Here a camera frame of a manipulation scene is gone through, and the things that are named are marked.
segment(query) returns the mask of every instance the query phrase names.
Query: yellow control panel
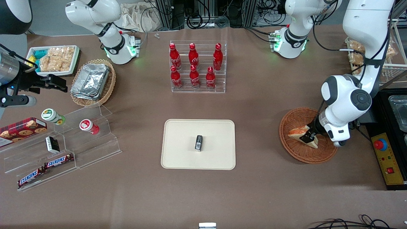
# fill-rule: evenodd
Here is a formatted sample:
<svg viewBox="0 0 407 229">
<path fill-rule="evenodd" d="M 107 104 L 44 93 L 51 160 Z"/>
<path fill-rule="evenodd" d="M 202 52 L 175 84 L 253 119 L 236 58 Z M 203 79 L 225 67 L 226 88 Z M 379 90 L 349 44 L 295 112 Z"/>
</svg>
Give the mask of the yellow control panel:
<svg viewBox="0 0 407 229">
<path fill-rule="evenodd" d="M 402 185 L 404 180 L 394 158 L 387 134 L 379 134 L 372 137 L 371 140 L 386 184 Z"/>
</svg>

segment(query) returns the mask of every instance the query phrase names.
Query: table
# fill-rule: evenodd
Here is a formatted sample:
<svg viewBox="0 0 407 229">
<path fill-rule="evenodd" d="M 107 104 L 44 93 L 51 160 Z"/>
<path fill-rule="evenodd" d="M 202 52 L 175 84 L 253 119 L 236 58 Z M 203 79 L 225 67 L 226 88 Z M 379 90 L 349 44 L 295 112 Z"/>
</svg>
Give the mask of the table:
<svg viewBox="0 0 407 229">
<path fill-rule="evenodd" d="M 326 47 L 341 47 L 346 38 L 340 25 L 318 26 L 316 32 Z M 16 177 L 1 172 L 2 227 L 180 229 L 217 222 L 220 229 L 288 229 L 327 218 L 359 221 L 358 214 L 405 226 L 407 193 L 384 191 L 371 143 L 355 130 L 332 160 L 319 165 L 295 160 L 280 143 L 283 115 L 297 107 L 318 108 L 322 82 L 349 71 L 345 52 L 323 50 L 310 37 L 298 58 L 284 59 L 244 29 L 159 34 L 160 39 L 149 34 L 140 58 L 114 65 L 117 83 L 105 105 L 113 112 L 110 126 L 123 152 L 22 193 Z M 226 94 L 173 94 L 170 40 L 227 40 Z M 82 50 L 79 66 L 106 59 L 94 35 L 28 36 L 29 47 L 73 44 Z M 48 107 L 60 114 L 81 108 L 56 90 L 42 90 L 37 99 L 34 107 L 8 108 L 0 126 L 26 118 L 27 112 L 39 117 Z M 164 123 L 174 118 L 234 121 L 236 167 L 162 168 Z"/>
</svg>

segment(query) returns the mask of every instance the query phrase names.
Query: red light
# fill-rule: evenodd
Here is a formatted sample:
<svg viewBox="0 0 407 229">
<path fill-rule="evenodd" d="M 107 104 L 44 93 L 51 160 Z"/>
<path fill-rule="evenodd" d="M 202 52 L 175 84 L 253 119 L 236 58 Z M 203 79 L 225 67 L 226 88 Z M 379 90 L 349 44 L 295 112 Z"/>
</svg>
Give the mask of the red light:
<svg viewBox="0 0 407 229">
<path fill-rule="evenodd" d="M 374 146 L 374 148 L 381 150 L 381 149 L 383 149 L 384 144 L 382 141 L 377 140 L 377 141 L 374 141 L 373 146 Z"/>
<path fill-rule="evenodd" d="M 393 167 L 387 168 L 387 173 L 394 173 Z"/>
</svg>

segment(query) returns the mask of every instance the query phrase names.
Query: clear acrylic shelf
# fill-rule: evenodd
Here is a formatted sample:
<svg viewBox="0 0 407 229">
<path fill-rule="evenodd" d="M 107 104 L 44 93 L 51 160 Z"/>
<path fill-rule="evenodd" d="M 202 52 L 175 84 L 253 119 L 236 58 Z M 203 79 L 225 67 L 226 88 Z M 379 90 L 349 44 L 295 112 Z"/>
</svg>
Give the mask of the clear acrylic shelf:
<svg viewBox="0 0 407 229">
<path fill-rule="evenodd" d="M 197 93 L 225 93 L 226 92 L 226 60 L 227 60 L 227 44 L 226 41 L 177 41 L 172 40 L 170 43 L 174 43 L 179 55 L 181 56 L 181 70 L 179 74 L 181 75 L 181 80 L 184 86 L 181 89 L 176 89 L 171 82 L 171 90 L 174 93 L 180 92 L 197 92 Z M 189 44 L 195 43 L 196 50 L 199 54 L 199 81 L 201 82 L 201 87 L 199 89 L 193 89 L 191 85 L 191 80 L 189 78 L 190 64 L 189 64 Z M 208 72 L 208 67 L 213 67 L 213 53 L 215 52 L 216 43 L 222 45 L 223 61 L 220 71 L 215 71 L 215 89 L 208 89 L 206 87 L 206 73 Z M 170 67 L 172 65 L 171 58 L 169 59 Z"/>
<path fill-rule="evenodd" d="M 64 115 L 66 122 L 63 125 L 58 126 L 48 122 L 48 132 L 34 135 L 22 143 L 1 151 L 4 153 L 5 173 L 16 175 L 16 181 L 18 181 L 46 162 L 70 153 L 74 155 L 74 161 L 51 167 L 44 174 L 18 189 L 26 191 L 122 152 L 117 137 L 110 131 L 109 121 L 106 118 L 110 114 L 111 112 L 106 107 L 97 103 Z M 79 123 L 83 119 L 90 119 L 98 125 L 99 133 L 92 135 L 80 130 Z M 48 136 L 58 140 L 61 151 L 59 154 L 47 151 L 45 138 Z"/>
</svg>

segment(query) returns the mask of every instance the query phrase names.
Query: wicker basket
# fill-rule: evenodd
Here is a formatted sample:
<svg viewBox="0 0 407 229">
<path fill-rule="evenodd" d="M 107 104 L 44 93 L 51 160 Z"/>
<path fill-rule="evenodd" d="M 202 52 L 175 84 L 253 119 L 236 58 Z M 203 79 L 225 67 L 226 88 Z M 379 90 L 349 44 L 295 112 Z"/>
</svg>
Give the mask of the wicker basket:
<svg viewBox="0 0 407 229">
<path fill-rule="evenodd" d="M 109 71 L 109 75 L 107 76 L 108 79 L 107 79 L 105 87 L 103 89 L 102 96 L 99 100 L 80 99 L 80 98 L 74 97 L 72 94 L 71 94 L 71 97 L 76 104 L 81 105 L 81 106 L 90 106 L 95 103 L 104 104 L 109 99 L 110 95 L 113 92 L 114 84 L 116 83 L 116 72 L 114 71 L 112 64 L 104 59 L 91 60 L 86 64 L 104 64 L 109 67 L 110 71 Z M 75 83 L 76 79 L 78 78 L 79 72 L 82 70 L 83 66 L 77 71 L 75 78 L 72 82 L 72 85 Z"/>
<path fill-rule="evenodd" d="M 288 137 L 288 132 L 294 128 L 309 124 L 317 115 L 317 110 L 311 108 L 296 108 L 289 111 L 281 120 L 279 135 L 284 148 L 294 158 L 308 164 L 319 164 L 331 159 L 338 150 L 333 142 L 320 134 L 318 138 L 318 149 L 312 148 Z"/>
</svg>

